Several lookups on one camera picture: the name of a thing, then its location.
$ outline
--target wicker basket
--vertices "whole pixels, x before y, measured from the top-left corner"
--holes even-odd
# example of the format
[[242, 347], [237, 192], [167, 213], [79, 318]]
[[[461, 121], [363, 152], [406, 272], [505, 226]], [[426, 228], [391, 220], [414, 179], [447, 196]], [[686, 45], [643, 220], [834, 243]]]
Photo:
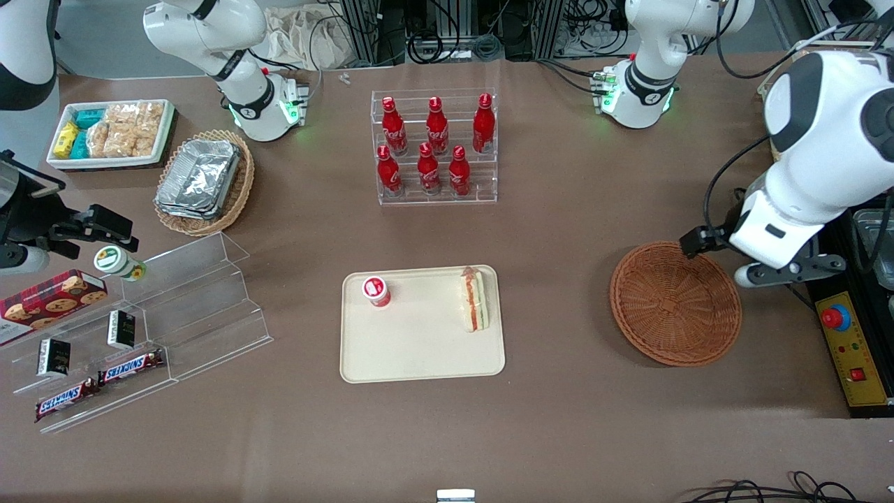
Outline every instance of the wicker basket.
[[667, 365], [716, 362], [742, 326], [736, 286], [720, 265], [704, 255], [687, 259], [671, 241], [628, 253], [611, 276], [610, 297], [624, 336]]
[[[173, 231], [199, 237], [222, 231], [232, 225], [232, 223], [236, 221], [236, 218], [239, 217], [242, 209], [245, 208], [246, 201], [249, 200], [251, 184], [255, 180], [255, 162], [251, 158], [251, 152], [249, 151], [248, 145], [245, 144], [245, 141], [232, 132], [218, 130], [200, 132], [199, 134], [190, 138], [190, 140], [195, 139], [211, 141], [226, 140], [235, 145], [238, 145], [241, 149], [239, 164], [236, 166], [236, 175], [232, 179], [230, 192], [227, 194], [226, 201], [223, 204], [223, 213], [220, 217], [214, 220], [199, 220], [197, 218], [176, 217], [174, 215], [168, 215], [167, 213], [164, 213], [156, 205], [156, 214], [158, 215], [158, 218], [161, 219], [162, 224], [164, 224], [165, 227]], [[185, 144], [186, 141], [183, 142], [180, 147], [177, 147], [177, 150], [171, 155], [170, 158], [168, 158], [167, 164], [164, 165], [164, 171], [162, 172], [161, 179], [158, 181], [159, 187], [161, 187], [161, 184], [167, 177], [168, 172], [171, 170], [171, 164], [173, 164], [174, 158], [177, 157], [177, 154], [180, 153], [183, 145]]]

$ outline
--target red bottle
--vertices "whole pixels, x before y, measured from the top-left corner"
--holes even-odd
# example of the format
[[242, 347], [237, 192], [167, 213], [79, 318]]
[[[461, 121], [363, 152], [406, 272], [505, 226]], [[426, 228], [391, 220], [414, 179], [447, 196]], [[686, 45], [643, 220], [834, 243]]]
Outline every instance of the red bottle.
[[441, 110], [441, 99], [437, 96], [428, 99], [428, 142], [432, 144], [432, 151], [436, 156], [447, 151], [447, 117]]
[[422, 192], [435, 196], [441, 193], [441, 179], [438, 178], [438, 159], [434, 158], [432, 146], [427, 141], [419, 145], [419, 162], [416, 164], [419, 170], [419, 182], [422, 183]]
[[479, 154], [490, 154], [493, 152], [493, 129], [497, 124], [496, 117], [493, 116], [491, 105], [493, 97], [487, 93], [478, 97], [478, 111], [475, 112], [475, 119], [472, 121], [472, 148]]
[[385, 131], [385, 141], [395, 156], [407, 153], [407, 129], [403, 125], [403, 117], [394, 105], [394, 98], [382, 98], [382, 109], [385, 112], [382, 117], [382, 129]]
[[471, 169], [466, 160], [466, 150], [462, 145], [453, 147], [453, 160], [450, 163], [450, 187], [453, 193], [458, 196], [468, 195], [469, 181], [468, 176]]
[[397, 166], [397, 161], [391, 157], [388, 147], [382, 145], [376, 152], [379, 157], [379, 180], [382, 180], [385, 196], [396, 198], [403, 195], [403, 182]]

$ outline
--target small bottle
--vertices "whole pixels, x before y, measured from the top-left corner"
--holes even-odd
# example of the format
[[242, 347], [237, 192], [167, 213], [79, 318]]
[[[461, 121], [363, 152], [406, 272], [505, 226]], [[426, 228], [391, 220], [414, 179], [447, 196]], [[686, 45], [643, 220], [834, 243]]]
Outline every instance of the small bottle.
[[466, 150], [462, 145], [453, 147], [453, 160], [450, 163], [450, 187], [457, 196], [466, 196], [469, 192], [469, 174], [471, 169], [466, 160]]
[[382, 117], [385, 141], [391, 148], [392, 154], [400, 157], [407, 153], [407, 129], [404, 127], [403, 117], [394, 105], [394, 98], [382, 98], [382, 109], [385, 112]]
[[472, 148], [479, 154], [493, 152], [493, 129], [497, 120], [493, 116], [492, 104], [493, 97], [490, 94], [484, 93], [478, 97], [478, 111], [472, 121]]
[[388, 285], [379, 276], [370, 276], [363, 281], [363, 296], [375, 307], [385, 307], [391, 301]]
[[403, 195], [403, 183], [401, 182], [400, 169], [397, 161], [391, 157], [388, 146], [381, 145], [376, 152], [379, 157], [379, 180], [382, 180], [382, 188], [385, 197], [396, 198]]
[[103, 246], [93, 258], [93, 266], [124, 281], [139, 281], [146, 275], [146, 264], [131, 257], [122, 247]]
[[419, 183], [422, 184], [422, 192], [429, 196], [441, 193], [438, 159], [434, 158], [432, 146], [427, 141], [423, 141], [419, 145], [419, 162], [416, 164], [416, 168], [419, 170]]
[[447, 117], [442, 111], [441, 99], [437, 96], [428, 99], [428, 142], [432, 144], [432, 151], [436, 156], [447, 151]]

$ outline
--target emergency stop button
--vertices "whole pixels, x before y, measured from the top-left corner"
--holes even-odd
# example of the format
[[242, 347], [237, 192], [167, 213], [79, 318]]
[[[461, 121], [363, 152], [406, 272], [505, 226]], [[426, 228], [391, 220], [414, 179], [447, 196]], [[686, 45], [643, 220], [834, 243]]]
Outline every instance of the emergency stop button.
[[843, 332], [850, 328], [850, 312], [841, 304], [833, 304], [820, 313], [820, 321], [826, 328]]

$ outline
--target coca-cola logo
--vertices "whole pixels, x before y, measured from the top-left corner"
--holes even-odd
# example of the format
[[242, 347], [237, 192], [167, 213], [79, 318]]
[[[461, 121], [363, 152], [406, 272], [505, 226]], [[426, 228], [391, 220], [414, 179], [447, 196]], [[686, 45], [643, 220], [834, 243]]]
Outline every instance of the coca-cola logo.
[[432, 131], [431, 128], [428, 128], [428, 138], [438, 141], [447, 140], [447, 128], [444, 128], [443, 131]]

